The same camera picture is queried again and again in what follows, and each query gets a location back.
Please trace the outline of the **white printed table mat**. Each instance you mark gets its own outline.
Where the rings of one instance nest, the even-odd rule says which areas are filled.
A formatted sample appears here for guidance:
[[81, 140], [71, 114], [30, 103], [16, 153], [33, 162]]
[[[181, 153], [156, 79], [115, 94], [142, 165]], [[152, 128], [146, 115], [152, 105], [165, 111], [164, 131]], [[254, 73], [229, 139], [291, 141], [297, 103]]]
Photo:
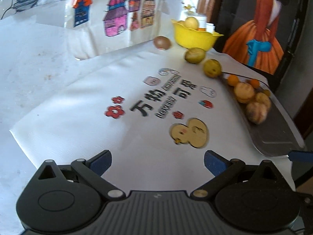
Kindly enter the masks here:
[[104, 178], [130, 190], [186, 190], [212, 178], [204, 153], [264, 160], [218, 79], [184, 50], [150, 46], [78, 80], [20, 121], [11, 133], [36, 166], [112, 153]]

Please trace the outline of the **brown kiwi fruit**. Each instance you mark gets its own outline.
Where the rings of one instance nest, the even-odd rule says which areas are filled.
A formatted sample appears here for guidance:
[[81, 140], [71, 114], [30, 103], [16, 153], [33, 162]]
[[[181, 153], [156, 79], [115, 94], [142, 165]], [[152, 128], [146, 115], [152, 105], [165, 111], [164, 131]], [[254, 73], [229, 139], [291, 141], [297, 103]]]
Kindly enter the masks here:
[[172, 44], [169, 38], [165, 36], [157, 36], [153, 40], [153, 44], [157, 49], [168, 50]]

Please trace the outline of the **small orange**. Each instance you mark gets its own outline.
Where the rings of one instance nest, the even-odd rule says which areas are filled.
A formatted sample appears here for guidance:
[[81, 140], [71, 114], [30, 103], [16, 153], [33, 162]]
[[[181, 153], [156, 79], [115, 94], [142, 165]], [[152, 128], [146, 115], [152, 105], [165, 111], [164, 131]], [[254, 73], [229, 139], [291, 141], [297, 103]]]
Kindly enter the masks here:
[[231, 87], [235, 87], [240, 82], [239, 78], [236, 75], [229, 75], [227, 78], [227, 83]]
[[250, 80], [249, 80], [249, 84], [250, 84], [254, 89], [258, 89], [258, 88], [260, 87], [259, 80], [257, 80], [257, 79], [250, 79]]

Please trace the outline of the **green pear back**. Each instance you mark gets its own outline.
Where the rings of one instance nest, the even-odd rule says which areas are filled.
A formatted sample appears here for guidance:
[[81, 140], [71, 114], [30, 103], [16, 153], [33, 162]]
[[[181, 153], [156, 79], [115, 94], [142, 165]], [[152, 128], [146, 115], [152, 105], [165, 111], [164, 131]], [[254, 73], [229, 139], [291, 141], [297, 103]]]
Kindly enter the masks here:
[[190, 48], [185, 52], [184, 59], [191, 64], [199, 64], [206, 57], [206, 51], [202, 48]]

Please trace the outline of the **small brown kiwi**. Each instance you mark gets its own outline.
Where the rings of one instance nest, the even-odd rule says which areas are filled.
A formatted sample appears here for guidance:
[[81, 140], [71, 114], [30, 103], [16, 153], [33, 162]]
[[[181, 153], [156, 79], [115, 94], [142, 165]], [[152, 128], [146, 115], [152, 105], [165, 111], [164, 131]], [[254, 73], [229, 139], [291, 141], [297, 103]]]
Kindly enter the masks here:
[[268, 97], [271, 96], [271, 92], [270, 92], [270, 90], [268, 90], [268, 89], [263, 89], [262, 92], [263, 92], [264, 94], [266, 94]]

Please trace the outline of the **brownish round pear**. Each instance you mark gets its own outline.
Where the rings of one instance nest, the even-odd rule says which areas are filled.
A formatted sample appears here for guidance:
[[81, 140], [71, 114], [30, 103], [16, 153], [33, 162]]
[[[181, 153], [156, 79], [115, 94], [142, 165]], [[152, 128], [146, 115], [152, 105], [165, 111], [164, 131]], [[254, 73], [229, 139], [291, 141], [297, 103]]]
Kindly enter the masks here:
[[270, 98], [266, 94], [264, 94], [262, 92], [258, 92], [255, 95], [255, 101], [265, 105], [267, 110], [270, 110], [270, 108], [272, 106]]

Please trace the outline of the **yellow apple in bowl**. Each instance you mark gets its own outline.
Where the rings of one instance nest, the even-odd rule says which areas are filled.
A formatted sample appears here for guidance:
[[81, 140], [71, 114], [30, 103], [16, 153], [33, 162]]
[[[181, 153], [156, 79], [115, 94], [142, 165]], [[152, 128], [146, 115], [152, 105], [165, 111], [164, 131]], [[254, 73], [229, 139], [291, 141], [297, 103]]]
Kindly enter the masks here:
[[197, 30], [199, 28], [199, 21], [195, 17], [189, 16], [185, 19], [184, 26], [186, 28]]

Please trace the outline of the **striped pepino melon front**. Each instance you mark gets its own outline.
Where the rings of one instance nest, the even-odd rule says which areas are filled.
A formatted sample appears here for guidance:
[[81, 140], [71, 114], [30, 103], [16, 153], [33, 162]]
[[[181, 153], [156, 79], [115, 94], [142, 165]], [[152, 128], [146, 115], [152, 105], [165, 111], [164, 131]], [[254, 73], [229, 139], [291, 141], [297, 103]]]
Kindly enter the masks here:
[[252, 85], [239, 82], [234, 88], [234, 94], [239, 103], [248, 103], [255, 96], [255, 90]]

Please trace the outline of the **striped pepino melon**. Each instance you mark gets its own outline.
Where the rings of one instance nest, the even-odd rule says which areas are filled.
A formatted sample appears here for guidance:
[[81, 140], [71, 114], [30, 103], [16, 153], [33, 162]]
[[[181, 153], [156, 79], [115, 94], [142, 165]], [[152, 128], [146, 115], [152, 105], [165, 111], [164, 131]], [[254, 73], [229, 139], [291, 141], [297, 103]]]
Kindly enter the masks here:
[[267, 114], [267, 107], [263, 103], [251, 102], [246, 106], [247, 119], [256, 125], [263, 123], [267, 118]]
[[239, 103], [248, 103], [255, 96], [255, 90], [252, 85], [239, 82], [234, 88], [234, 94]]

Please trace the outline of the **girl in orange dress painting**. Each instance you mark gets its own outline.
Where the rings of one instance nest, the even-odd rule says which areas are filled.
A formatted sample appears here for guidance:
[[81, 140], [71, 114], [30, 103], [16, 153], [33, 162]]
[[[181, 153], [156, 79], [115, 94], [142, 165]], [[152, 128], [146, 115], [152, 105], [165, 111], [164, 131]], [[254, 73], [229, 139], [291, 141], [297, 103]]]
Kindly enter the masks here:
[[223, 52], [236, 61], [274, 74], [284, 51], [276, 38], [282, 6], [290, 0], [256, 0], [254, 18], [226, 41]]

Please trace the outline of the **metal baking tray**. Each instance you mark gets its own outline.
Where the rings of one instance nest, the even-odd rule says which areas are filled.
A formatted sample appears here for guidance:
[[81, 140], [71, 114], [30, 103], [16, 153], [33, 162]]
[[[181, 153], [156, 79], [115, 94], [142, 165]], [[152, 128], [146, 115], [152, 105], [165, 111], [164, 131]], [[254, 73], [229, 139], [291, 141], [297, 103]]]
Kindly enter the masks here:
[[273, 92], [270, 92], [271, 108], [266, 120], [256, 125], [248, 120], [245, 112], [246, 105], [238, 102], [233, 87], [228, 85], [229, 75], [229, 73], [223, 73], [219, 80], [226, 87], [229, 97], [237, 108], [254, 147], [262, 155], [278, 157], [288, 156], [292, 151], [307, 152], [303, 137]]

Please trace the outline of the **striped pepino melon back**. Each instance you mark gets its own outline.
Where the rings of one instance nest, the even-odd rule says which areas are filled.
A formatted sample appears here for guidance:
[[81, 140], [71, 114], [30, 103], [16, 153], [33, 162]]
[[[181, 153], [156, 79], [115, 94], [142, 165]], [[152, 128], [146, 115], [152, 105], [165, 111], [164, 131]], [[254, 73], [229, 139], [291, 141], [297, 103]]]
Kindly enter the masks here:
[[256, 125], [263, 123], [267, 118], [267, 114], [267, 107], [263, 103], [251, 102], [246, 106], [247, 119]]

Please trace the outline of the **green pear front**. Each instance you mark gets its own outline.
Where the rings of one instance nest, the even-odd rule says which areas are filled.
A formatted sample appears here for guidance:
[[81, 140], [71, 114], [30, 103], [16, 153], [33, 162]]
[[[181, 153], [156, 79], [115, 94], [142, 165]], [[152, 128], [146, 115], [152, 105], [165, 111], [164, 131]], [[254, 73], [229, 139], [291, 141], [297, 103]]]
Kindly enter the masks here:
[[219, 61], [215, 59], [209, 59], [204, 62], [203, 72], [209, 78], [217, 78], [222, 73], [222, 66]]

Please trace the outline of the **green pear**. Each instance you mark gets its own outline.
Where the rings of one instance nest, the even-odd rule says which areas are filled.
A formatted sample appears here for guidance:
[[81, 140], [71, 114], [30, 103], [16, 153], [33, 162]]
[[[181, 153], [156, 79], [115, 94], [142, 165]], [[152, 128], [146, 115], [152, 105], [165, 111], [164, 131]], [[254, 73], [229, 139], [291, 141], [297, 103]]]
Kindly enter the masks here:
[[222, 66], [219, 61], [215, 59], [209, 59], [204, 62], [203, 72], [209, 78], [217, 78], [222, 73]]
[[184, 59], [191, 64], [199, 64], [206, 57], [206, 51], [202, 48], [190, 48], [185, 52]]

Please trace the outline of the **yellow plastic bowl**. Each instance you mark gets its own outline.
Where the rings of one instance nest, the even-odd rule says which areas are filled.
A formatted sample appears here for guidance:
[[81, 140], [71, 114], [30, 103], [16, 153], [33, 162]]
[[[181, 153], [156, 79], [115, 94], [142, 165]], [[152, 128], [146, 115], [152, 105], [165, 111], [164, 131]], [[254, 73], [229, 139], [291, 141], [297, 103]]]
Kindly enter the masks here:
[[223, 34], [217, 32], [198, 31], [183, 26], [176, 20], [171, 20], [174, 27], [174, 40], [181, 47], [201, 48], [205, 51], [209, 51], [216, 41], [223, 36]]

